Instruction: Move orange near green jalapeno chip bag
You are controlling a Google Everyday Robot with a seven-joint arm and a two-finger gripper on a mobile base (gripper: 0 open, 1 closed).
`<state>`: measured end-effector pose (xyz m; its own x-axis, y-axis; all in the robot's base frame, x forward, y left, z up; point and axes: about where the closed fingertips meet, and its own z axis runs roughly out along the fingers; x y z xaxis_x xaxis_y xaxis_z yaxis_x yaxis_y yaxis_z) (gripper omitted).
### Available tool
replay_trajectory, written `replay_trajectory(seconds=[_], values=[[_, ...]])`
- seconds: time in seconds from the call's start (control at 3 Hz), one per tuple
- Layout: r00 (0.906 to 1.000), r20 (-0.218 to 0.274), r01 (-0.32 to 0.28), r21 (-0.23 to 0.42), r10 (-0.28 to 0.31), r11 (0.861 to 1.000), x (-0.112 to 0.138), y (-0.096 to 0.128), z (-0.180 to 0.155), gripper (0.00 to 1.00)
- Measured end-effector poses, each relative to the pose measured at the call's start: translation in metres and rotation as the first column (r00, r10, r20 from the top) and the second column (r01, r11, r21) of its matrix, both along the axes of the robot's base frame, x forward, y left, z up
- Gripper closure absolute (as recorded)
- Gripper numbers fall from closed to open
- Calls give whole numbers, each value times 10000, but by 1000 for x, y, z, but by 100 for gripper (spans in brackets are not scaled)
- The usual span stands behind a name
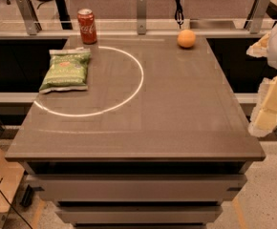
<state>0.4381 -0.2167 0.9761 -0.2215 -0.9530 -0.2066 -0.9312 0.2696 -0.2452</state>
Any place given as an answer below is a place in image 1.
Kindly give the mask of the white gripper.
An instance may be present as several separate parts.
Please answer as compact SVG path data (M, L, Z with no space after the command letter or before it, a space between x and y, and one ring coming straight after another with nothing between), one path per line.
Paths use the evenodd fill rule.
M251 45L246 54L252 57L267 57L270 67L277 70L277 23L256 43ZM257 103L253 108L248 131L256 137L264 137L277 127L277 75L264 78L259 86Z

